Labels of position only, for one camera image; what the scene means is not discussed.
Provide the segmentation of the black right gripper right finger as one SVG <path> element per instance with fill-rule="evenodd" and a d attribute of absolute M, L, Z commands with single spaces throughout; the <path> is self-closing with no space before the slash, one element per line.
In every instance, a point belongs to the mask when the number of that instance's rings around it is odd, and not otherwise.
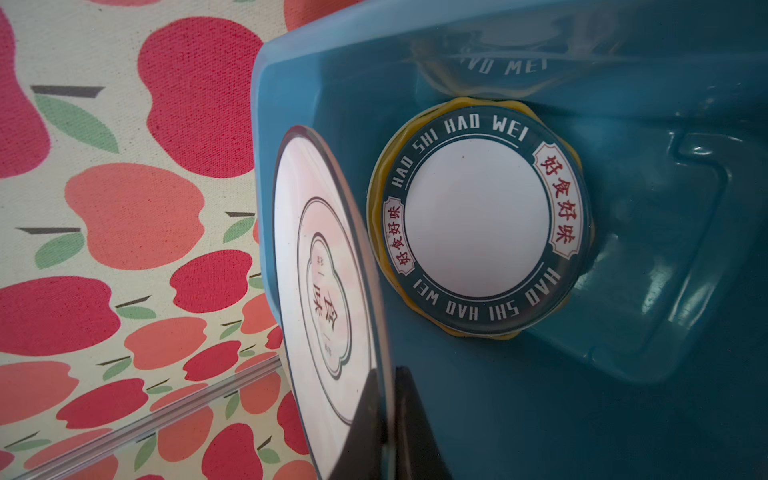
<path fill-rule="evenodd" d="M 452 479 L 406 367 L 395 370 L 395 407 L 396 479 Z"/>

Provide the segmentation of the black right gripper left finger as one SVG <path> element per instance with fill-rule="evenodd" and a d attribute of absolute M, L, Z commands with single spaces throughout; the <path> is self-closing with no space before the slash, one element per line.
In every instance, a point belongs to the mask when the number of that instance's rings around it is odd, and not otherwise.
<path fill-rule="evenodd" d="M 335 478 L 381 479 L 384 420 L 376 369 L 369 371 L 339 459 Z"/>

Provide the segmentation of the white black ring plate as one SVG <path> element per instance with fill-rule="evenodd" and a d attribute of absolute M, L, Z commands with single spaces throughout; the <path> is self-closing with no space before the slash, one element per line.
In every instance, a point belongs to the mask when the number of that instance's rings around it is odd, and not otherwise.
<path fill-rule="evenodd" d="M 338 161 L 305 126 L 291 128 L 280 146 L 273 237 L 288 368 L 317 475 L 336 479 L 366 378 L 376 369 L 381 479 L 392 479 L 395 385 L 378 267 Z"/>

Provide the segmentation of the blue plastic bin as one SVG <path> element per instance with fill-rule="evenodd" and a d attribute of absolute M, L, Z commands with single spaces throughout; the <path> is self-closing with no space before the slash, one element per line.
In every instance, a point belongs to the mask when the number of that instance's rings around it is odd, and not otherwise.
<path fill-rule="evenodd" d="M 452 479 L 767 475 L 767 5 L 366 1 L 267 43 L 338 161 Z"/>

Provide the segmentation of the right aluminium corner post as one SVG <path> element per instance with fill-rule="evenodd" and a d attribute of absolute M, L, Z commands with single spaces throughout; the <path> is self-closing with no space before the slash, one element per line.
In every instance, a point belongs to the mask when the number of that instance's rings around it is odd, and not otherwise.
<path fill-rule="evenodd" d="M 86 442 L 52 460 L 42 463 L 16 479 L 65 479 L 95 464 L 131 442 L 140 442 L 157 433 L 161 428 L 225 398 L 242 387 L 272 373 L 282 365 L 278 354 L 248 367 L 232 377 L 205 387 L 181 400 L 171 403 L 132 424 Z"/>

